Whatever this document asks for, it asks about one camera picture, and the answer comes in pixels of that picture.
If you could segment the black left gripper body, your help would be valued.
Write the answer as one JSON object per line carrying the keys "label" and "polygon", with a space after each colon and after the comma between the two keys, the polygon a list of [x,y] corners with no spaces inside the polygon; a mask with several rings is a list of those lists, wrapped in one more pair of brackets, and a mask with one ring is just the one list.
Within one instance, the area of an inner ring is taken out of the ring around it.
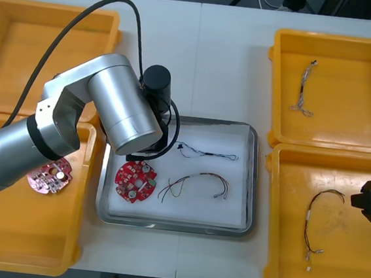
{"label": "black left gripper body", "polygon": [[160,129],[162,130],[162,137],[155,142],[155,144],[152,144],[149,148],[144,149],[141,151],[141,153],[146,154],[144,155],[136,155],[136,154],[128,154],[126,156],[126,160],[129,161],[151,161],[154,159],[158,159],[162,157],[166,152],[169,151],[168,149],[168,123],[165,120],[171,120],[171,116],[166,116],[165,114],[158,114],[156,115],[156,119],[158,120],[158,124]]}

